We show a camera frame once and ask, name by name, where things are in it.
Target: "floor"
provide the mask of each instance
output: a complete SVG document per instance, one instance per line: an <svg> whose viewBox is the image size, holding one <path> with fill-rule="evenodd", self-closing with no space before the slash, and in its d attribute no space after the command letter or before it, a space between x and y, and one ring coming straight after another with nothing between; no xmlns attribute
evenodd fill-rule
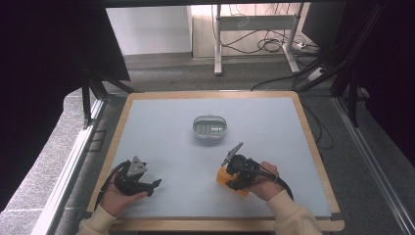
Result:
<svg viewBox="0 0 415 235"><path fill-rule="evenodd" d="M302 60L306 64L313 58ZM251 90L270 79L274 80L255 89L288 90L294 84L289 78L276 79L291 75L283 55L227 57L221 77L213 74L213 59L209 56L196 59L190 54L143 55L125 57L125 61L131 77L131 82L125 83L145 92ZM301 92L300 98L346 222L343 231L333 234L411 234L402 229L402 219L397 214L415 216L415 168L372 119L364 100L357 106L359 127L349 126L342 110L346 99L334 98L328 92L332 81ZM80 90L68 95L65 111L49 142L9 206L0 214L0 234L30 234L39 224L48 230L47 223L36 222L50 208L56 210L56 215L47 233L74 234L79 221L90 215L86 208L127 96L115 86L108 83L105 86L110 95L102 102L92 97L93 107L101 109L94 117L93 127L86 130L82 129ZM88 141L81 143L85 148L79 149L81 137L88 133ZM67 166L73 159L76 163L70 169L71 177L64 180L63 174L68 172ZM57 188L56 183L65 187ZM60 203L51 200L57 192Z"/></svg>

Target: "orange object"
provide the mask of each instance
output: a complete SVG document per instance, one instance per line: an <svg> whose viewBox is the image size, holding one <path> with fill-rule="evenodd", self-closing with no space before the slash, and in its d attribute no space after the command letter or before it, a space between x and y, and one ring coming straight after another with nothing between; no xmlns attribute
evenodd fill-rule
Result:
<svg viewBox="0 0 415 235"><path fill-rule="evenodd" d="M225 186L226 188L229 188L228 185L226 185L226 182L228 182L229 180L236 179L236 177L237 177L237 174L234 174L234 175L228 174L226 172L226 167L223 166L217 172L216 181L219 184ZM238 191L235 191L235 192L237 192L238 194L240 194L242 197L247 197L248 196L248 193L249 193L249 192L243 191L243 190L238 190Z"/></svg>

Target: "cable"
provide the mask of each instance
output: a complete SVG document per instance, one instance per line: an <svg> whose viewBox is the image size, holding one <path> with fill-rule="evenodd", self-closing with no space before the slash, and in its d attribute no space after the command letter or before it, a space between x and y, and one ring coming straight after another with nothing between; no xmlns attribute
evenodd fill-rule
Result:
<svg viewBox="0 0 415 235"><path fill-rule="evenodd" d="M315 143L317 145L318 148L320 149L324 149L324 150L331 150L333 149L333 145L334 145L334 139L332 134L330 133L329 129L323 124L323 122L321 122L321 120L317 117L317 115L308 107L308 105L306 104L305 101L300 100L302 106L311 114L311 116L315 119L317 126L318 126L318 135L315 137ZM318 145L318 143L321 141L321 138L323 136L323 129L327 132L327 134L329 135L330 138L330 144L329 146L321 146Z"/></svg>

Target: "white wall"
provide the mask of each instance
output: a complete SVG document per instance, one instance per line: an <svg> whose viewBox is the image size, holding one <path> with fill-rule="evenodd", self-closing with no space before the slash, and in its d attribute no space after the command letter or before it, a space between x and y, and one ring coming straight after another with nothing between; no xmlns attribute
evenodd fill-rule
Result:
<svg viewBox="0 0 415 235"><path fill-rule="evenodd" d="M110 8L122 55L192 51L190 7Z"/></svg>

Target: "person's right hand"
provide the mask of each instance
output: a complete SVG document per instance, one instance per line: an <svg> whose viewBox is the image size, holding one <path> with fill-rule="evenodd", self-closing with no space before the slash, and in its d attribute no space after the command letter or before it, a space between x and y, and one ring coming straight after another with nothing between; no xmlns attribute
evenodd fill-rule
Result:
<svg viewBox="0 0 415 235"><path fill-rule="evenodd" d="M279 173L276 165L270 164L268 162L262 162L260 165L278 177ZM284 190L284 188L281 185L272 182L271 179L259 175L256 177L255 183L252 186L250 186L247 190L253 192L255 195L257 195L265 202L268 202L274 196L281 193Z"/></svg>

